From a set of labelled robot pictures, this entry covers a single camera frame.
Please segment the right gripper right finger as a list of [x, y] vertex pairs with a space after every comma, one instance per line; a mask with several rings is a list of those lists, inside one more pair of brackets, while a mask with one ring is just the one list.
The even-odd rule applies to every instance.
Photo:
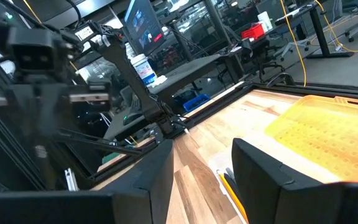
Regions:
[[232, 168], [250, 224], [358, 224], [358, 182], [324, 184], [239, 138]]

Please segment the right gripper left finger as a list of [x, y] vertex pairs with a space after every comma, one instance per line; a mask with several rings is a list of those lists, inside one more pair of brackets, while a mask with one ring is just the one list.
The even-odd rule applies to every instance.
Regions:
[[0, 224], [165, 224], [173, 141], [100, 190], [0, 193]]

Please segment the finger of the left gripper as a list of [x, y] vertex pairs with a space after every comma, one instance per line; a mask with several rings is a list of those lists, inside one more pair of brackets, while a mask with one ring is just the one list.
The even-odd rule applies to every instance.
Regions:
[[34, 134], [32, 136], [32, 146], [34, 147], [35, 160], [37, 167], [39, 168], [40, 176], [44, 182], [45, 188], [47, 188], [47, 174], [45, 173], [47, 169], [44, 165], [45, 159], [47, 158], [47, 152], [38, 135]]
[[46, 150], [48, 154], [48, 159], [51, 168], [51, 185], [53, 190], [58, 189], [58, 171], [57, 171], [57, 163], [54, 158], [54, 143], [53, 143], [53, 136], [46, 136], [45, 137], [46, 143]]

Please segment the orange pencil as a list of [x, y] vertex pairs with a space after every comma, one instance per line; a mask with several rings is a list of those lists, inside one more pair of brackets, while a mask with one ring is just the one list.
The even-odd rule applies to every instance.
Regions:
[[241, 201], [237, 197], [236, 193], [234, 192], [234, 190], [229, 185], [229, 182], [226, 180], [226, 178], [224, 176], [225, 173], [221, 172], [220, 170], [217, 170], [216, 175], [217, 175], [217, 178], [218, 178], [220, 184], [223, 187], [222, 188], [223, 194], [227, 195], [228, 199], [232, 203], [232, 205], [235, 208], [236, 212], [239, 214], [241, 222], [243, 224], [249, 224], [249, 221], [248, 221], [248, 218], [247, 218], [247, 215], [246, 215], [246, 211], [245, 211], [244, 207], [242, 206]]

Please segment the black marker pen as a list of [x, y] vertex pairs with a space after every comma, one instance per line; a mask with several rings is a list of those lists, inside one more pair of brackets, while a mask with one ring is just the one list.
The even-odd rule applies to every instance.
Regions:
[[242, 202], [239, 189], [234, 178], [234, 173], [229, 167], [225, 168], [224, 178], [229, 186], [229, 190], [227, 191], [229, 192], [231, 190], [232, 196], [236, 196], [238, 201]]

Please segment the clear pencil box orange lid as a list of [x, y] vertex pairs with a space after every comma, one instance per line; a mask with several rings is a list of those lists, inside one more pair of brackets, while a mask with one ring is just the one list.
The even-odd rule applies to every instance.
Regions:
[[[220, 112], [213, 128], [324, 184], [358, 182], [358, 100], [257, 97]], [[232, 149], [222, 157], [232, 168]]]

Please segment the red storage box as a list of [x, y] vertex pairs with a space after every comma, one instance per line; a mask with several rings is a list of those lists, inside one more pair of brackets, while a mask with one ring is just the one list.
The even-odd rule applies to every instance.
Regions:
[[252, 25], [249, 29], [242, 31], [241, 37], [243, 39], [253, 38], [254, 40], [256, 40], [259, 37], [263, 36], [264, 34], [265, 34], [265, 31], [263, 29], [263, 25], [261, 23], [256, 23], [256, 24]]

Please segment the black computer mouse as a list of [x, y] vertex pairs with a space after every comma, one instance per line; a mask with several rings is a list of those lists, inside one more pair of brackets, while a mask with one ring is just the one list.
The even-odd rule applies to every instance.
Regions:
[[134, 120], [136, 120], [137, 118], [140, 118], [142, 116], [142, 113], [138, 113], [138, 112], [130, 112], [128, 115], [126, 115], [124, 117], [123, 120], [123, 125], [126, 126], [129, 123], [133, 122]]

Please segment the white canister blue label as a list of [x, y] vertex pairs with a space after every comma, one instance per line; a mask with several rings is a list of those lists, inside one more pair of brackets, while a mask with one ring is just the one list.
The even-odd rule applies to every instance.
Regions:
[[151, 85], [155, 81], [157, 76], [150, 66], [148, 58], [144, 54], [139, 54], [133, 57], [131, 59], [131, 64], [146, 86]]

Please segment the white crumpled cloth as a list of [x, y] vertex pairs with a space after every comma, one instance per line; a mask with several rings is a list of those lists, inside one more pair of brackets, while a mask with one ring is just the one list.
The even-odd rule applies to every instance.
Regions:
[[159, 76], [159, 77], [155, 78], [154, 81], [151, 83], [151, 87], [154, 88], [158, 85], [161, 85], [162, 83], [164, 83], [167, 80], [168, 80], [168, 78], [165, 75]]

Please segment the black desk monitor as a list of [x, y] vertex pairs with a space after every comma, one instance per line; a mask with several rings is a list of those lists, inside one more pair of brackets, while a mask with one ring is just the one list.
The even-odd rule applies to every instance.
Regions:
[[146, 56], [165, 42], [165, 35], [149, 0], [131, 0], [124, 16], [136, 51]]

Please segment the black side desk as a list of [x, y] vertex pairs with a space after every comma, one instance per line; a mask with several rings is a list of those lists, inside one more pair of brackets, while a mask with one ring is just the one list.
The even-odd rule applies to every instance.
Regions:
[[[231, 80], [234, 83], [237, 83], [244, 73], [244, 69], [238, 61], [238, 58], [234, 55], [215, 54], [195, 59], [177, 67], [165, 75], [167, 77], [166, 81], [155, 87], [150, 87], [149, 91], [169, 105], [175, 114], [182, 114], [185, 112], [185, 109], [183, 105], [179, 105], [175, 102], [172, 97], [174, 93], [213, 71], [221, 63], [226, 65]], [[108, 140], [117, 139], [120, 141], [146, 125], [148, 125], [148, 122], [143, 116], [137, 118], [126, 126], [123, 124], [112, 124], [108, 127], [104, 138]]]

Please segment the black standing desk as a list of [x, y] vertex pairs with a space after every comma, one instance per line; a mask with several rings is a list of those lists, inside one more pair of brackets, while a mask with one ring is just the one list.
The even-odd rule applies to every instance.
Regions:
[[310, 0], [303, 6], [299, 7], [298, 9], [295, 9], [294, 11], [287, 12], [284, 0], [279, 0], [282, 11], [283, 11], [283, 18], [284, 18], [284, 25], [287, 26], [288, 30], [291, 33], [291, 37], [293, 39], [293, 42], [295, 44], [295, 50], [298, 54], [298, 57], [300, 61], [302, 62], [304, 57], [301, 55], [300, 49], [298, 44], [300, 41], [296, 41], [295, 35], [292, 32], [291, 29], [291, 22], [299, 19], [302, 17], [303, 14], [308, 13], [310, 15], [310, 19], [313, 24], [314, 32], [316, 35], [316, 38], [318, 40], [318, 47], [321, 51], [320, 54], [309, 54], [306, 56], [307, 59], [319, 59], [319, 58], [347, 58], [353, 56], [353, 52], [347, 51], [347, 52], [330, 52], [327, 40], [325, 38], [323, 26], [320, 21], [320, 17], [325, 18], [326, 11], [324, 10], [322, 4], [318, 0]]

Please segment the white plastic container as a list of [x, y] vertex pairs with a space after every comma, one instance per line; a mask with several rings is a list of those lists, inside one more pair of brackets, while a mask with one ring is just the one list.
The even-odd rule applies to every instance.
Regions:
[[271, 20], [270, 20], [270, 17], [268, 15], [267, 11], [260, 13], [257, 16], [257, 18], [258, 18], [259, 22], [261, 23], [264, 32], [268, 32], [273, 29], [273, 25], [271, 23]]

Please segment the silver frame bracket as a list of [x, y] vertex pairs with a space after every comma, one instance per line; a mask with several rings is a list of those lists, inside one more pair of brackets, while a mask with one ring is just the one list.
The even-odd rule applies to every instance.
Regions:
[[79, 191], [79, 188], [78, 188], [78, 185], [76, 182], [75, 173], [70, 168], [65, 170], [65, 178], [67, 181], [67, 186], [68, 186], [69, 191]]

